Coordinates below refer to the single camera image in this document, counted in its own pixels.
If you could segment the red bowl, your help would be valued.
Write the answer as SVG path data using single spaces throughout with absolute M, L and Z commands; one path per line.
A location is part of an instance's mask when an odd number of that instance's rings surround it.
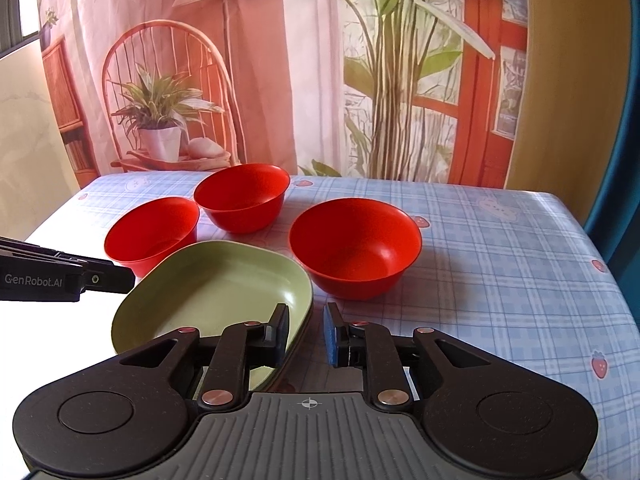
M 108 231 L 108 258 L 144 278 L 168 256 L 198 238 L 200 208 L 183 197 L 151 200 L 127 212 Z
M 219 229 L 247 234 L 275 222 L 290 175 L 278 166 L 245 164 L 221 169 L 198 184 L 194 202 Z
M 303 211 L 288 246 L 314 284 L 329 295 L 364 301 L 391 290 L 420 256 L 413 218 L 370 198 L 337 198 Z

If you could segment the small green plate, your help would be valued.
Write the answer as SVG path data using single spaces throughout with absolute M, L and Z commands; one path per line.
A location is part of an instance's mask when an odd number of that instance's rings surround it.
M 111 330 L 116 353 L 180 327 L 219 336 L 232 324 L 268 322 L 286 304 L 290 331 L 286 356 L 302 339 L 314 304 L 314 288 L 294 260 L 265 248 L 209 240 L 163 260 L 122 300 Z

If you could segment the blue plaid tablecloth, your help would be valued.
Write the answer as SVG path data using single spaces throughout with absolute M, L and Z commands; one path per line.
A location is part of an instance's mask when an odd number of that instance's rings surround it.
M 408 336 L 427 325 L 562 382 L 599 419 L 590 479 L 639 474 L 639 330 L 612 273 L 548 193 L 296 176 L 277 222 L 245 243 L 288 252 L 308 207 L 342 197 L 390 203 L 414 219 L 423 249 L 387 294 L 344 301 L 349 320 Z

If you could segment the teal curtain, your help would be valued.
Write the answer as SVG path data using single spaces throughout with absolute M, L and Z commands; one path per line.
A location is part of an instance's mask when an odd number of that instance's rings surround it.
M 631 36 L 623 111 L 586 232 L 614 278 L 639 270 L 639 0 L 630 0 Z

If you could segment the printed room backdrop cloth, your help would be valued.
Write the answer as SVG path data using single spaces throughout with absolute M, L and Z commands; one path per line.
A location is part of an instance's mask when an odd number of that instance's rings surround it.
M 527 0 L 36 0 L 80 184 L 264 162 L 500 188 Z

